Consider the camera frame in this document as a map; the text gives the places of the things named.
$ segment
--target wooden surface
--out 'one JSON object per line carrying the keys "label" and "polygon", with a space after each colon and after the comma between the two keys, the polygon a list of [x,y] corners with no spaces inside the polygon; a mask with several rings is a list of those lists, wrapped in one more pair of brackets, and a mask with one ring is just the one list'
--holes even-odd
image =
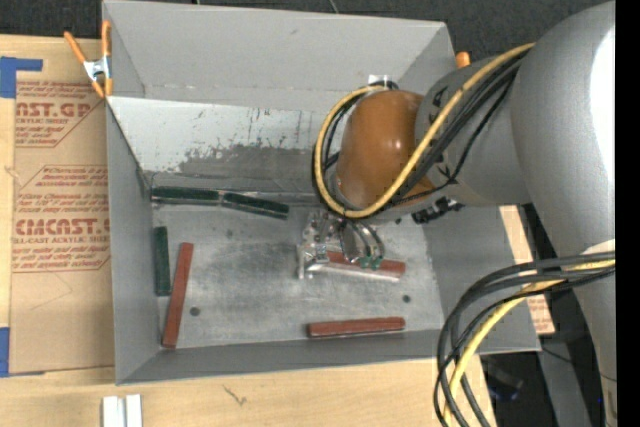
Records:
{"label": "wooden surface", "polygon": [[[29,57],[42,48],[48,55],[68,52],[62,38],[1,36],[3,55]],[[81,41],[93,56],[96,41]],[[57,58],[45,62],[45,69],[57,72]],[[0,106],[0,156],[13,148],[9,125],[14,102]],[[9,180],[4,165],[0,176],[0,281],[9,283],[11,221],[7,204]],[[0,290],[0,307],[6,290]],[[432,407],[437,371],[434,360],[386,363],[309,371],[229,376],[189,381],[116,387],[112,367],[49,372],[0,379],[0,425],[69,427],[100,425],[102,397],[142,394],[144,425],[195,426],[436,426]],[[493,421],[493,411],[480,366],[474,358],[468,376],[480,404]],[[470,409],[463,402],[463,411]]]}

